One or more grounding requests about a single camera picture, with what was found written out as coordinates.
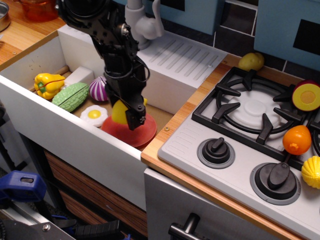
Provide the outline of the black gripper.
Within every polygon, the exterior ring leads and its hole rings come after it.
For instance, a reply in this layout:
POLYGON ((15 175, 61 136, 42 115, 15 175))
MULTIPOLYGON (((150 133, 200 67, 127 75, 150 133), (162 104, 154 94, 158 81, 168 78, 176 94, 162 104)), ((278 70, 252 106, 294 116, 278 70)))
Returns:
POLYGON ((105 92, 113 108, 118 100, 127 107, 125 116, 128 128, 133 131, 145 124, 146 108, 142 90, 146 87, 146 64, 138 57, 104 54, 105 92))

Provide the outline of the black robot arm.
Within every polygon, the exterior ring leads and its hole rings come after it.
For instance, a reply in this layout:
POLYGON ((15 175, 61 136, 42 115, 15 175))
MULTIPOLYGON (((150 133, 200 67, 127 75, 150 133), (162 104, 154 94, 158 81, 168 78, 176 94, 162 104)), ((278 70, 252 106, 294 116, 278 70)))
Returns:
POLYGON ((105 91, 112 105, 121 101, 126 107, 128 128, 133 131, 146 121, 142 91, 150 71, 137 56, 138 41, 112 0, 57 0, 60 18, 70 27, 88 34, 104 61, 105 91))

